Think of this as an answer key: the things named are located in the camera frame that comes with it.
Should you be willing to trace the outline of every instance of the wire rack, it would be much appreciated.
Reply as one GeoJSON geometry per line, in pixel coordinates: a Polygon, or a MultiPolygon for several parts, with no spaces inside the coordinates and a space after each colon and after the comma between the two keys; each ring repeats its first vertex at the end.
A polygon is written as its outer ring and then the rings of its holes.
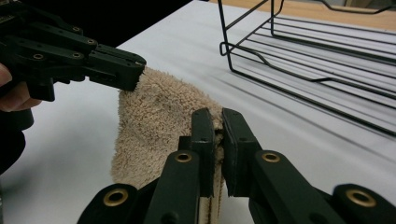
{"type": "MultiPolygon", "coordinates": [[[[320,3],[367,16],[395,8],[356,11],[320,3]]],[[[283,5],[284,0],[276,10],[274,0],[264,0],[226,24],[219,0],[220,54],[227,56],[230,69],[374,132],[396,136],[396,33],[284,16],[283,5]],[[240,35],[236,25],[265,3],[271,12],[263,12],[259,25],[240,35]],[[239,38],[231,41],[235,33],[239,38]]]]}

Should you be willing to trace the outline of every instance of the terry cloth towel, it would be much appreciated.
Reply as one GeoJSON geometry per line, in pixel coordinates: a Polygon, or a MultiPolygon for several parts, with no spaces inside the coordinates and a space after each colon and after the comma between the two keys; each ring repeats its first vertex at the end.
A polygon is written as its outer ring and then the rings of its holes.
{"type": "Polygon", "coordinates": [[[215,224],[223,176],[222,106],[193,85],[146,67],[136,89],[120,91],[119,136],[112,161],[115,183],[143,188],[161,175],[167,156],[177,150],[180,136],[191,136],[191,114],[207,107],[216,132],[214,196],[200,199],[199,223],[215,224]]]}

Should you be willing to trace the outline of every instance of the fuzzy towel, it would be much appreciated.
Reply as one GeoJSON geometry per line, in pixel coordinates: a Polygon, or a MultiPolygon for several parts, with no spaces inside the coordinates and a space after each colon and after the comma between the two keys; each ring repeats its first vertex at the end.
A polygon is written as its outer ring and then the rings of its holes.
{"type": "MultiPolygon", "coordinates": [[[[207,107],[215,131],[222,130],[222,106],[189,83],[145,68],[133,92],[120,92],[120,129],[111,174],[115,183],[140,189],[161,175],[167,156],[180,136],[191,136],[191,114],[207,107]]],[[[218,223],[223,177],[222,135],[216,132],[214,197],[201,198],[200,224],[218,223]]]]}

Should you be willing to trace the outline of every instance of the finger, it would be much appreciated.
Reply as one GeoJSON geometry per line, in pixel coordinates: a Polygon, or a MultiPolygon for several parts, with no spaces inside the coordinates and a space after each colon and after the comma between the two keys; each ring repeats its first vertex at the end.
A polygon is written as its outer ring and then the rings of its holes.
{"type": "Polygon", "coordinates": [[[27,101],[25,101],[22,105],[15,108],[14,111],[29,109],[29,108],[35,107],[39,104],[41,104],[41,100],[30,98],[27,101]]]}
{"type": "Polygon", "coordinates": [[[26,82],[18,83],[0,99],[0,110],[10,112],[23,105],[30,98],[26,82]]]}
{"type": "Polygon", "coordinates": [[[8,69],[0,63],[0,86],[8,83],[12,79],[8,69]]]}

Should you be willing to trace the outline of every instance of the wooden surface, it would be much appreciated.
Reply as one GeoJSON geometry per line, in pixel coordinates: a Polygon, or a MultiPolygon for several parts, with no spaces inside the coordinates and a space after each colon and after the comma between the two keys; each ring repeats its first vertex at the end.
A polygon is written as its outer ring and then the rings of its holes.
{"type": "MultiPolygon", "coordinates": [[[[234,7],[245,7],[253,8],[261,0],[222,0],[224,6],[234,7]]],[[[218,3],[218,0],[209,0],[212,3],[218,3]]],[[[280,5],[280,0],[275,0],[275,9],[280,5]]],[[[268,1],[264,5],[258,8],[258,10],[270,11],[271,2],[268,1]]],[[[354,10],[371,10],[357,7],[348,7],[354,10]]],[[[320,2],[297,2],[291,0],[285,0],[282,15],[306,17],[310,19],[323,20],[323,21],[335,21],[342,23],[355,24],[359,26],[367,26],[373,28],[379,28],[389,31],[396,31],[396,11],[384,11],[374,15],[364,15],[356,13],[346,13],[331,11],[326,8],[320,2]]]]}

